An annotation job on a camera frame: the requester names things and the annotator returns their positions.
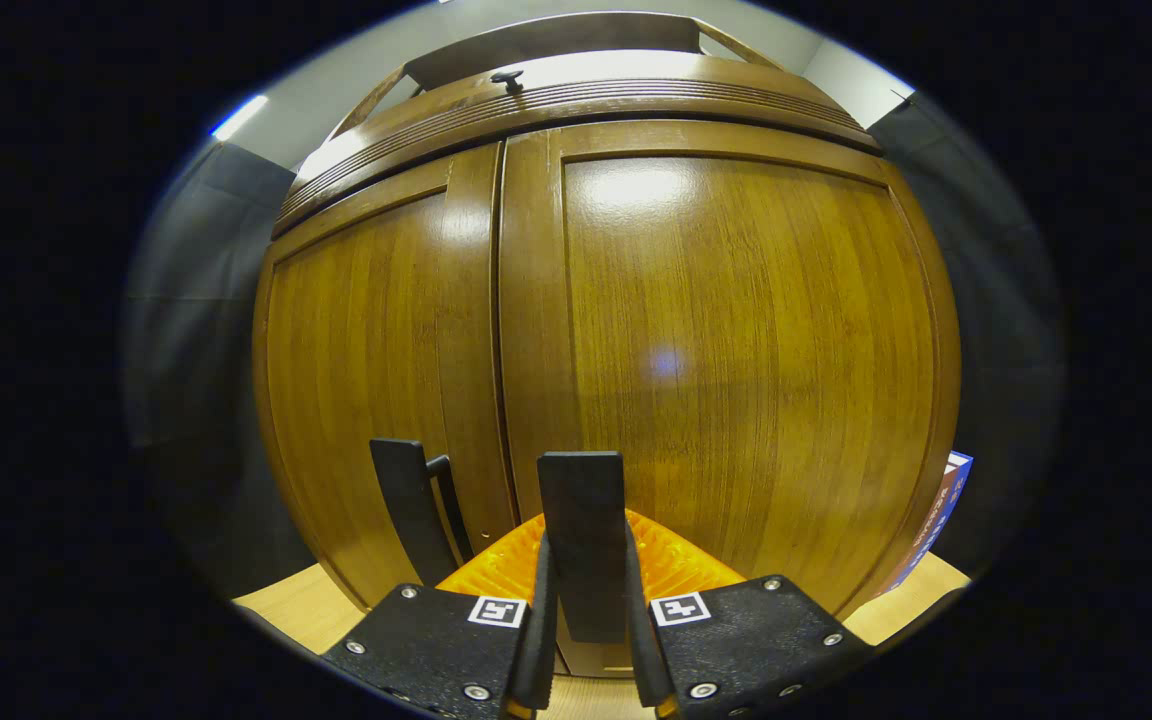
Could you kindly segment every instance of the wooden door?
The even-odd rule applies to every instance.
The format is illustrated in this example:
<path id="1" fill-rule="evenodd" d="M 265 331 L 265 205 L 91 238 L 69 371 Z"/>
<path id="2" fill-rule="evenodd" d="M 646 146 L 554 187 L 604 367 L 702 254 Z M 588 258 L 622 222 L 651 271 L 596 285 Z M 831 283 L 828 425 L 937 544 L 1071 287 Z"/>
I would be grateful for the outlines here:
<path id="1" fill-rule="evenodd" d="M 385 179 L 265 256 L 253 350 L 270 464 L 308 546 L 363 609 L 420 582 L 369 439 L 450 457 L 475 552 L 516 525 L 493 351 L 499 157 L 494 143 Z"/>
<path id="2" fill-rule="evenodd" d="M 522 518 L 536 457 L 620 450 L 626 505 L 840 617 L 933 502 L 957 414 L 940 250 L 890 165 L 699 120 L 513 137 L 500 359 Z M 628 675 L 623 646 L 559 646 Z"/>

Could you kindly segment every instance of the orange object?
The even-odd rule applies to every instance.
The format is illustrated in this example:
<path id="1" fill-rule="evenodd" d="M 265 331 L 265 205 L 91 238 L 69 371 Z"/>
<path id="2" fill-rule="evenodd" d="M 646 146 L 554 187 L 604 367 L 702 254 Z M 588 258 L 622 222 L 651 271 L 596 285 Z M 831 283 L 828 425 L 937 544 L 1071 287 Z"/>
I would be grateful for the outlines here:
<path id="1" fill-rule="evenodd" d="M 626 510 L 639 552 L 639 577 L 644 600 L 707 591 L 744 577 L 707 552 L 694 546 L 673 530 Z M 465 594 L 518 598 L 532 601 L 536 583 L 536 553 L 545 532 L 545 516 L 536 515 L 513 529 L 492 546 L 448 575 L 438 589 Z"/>

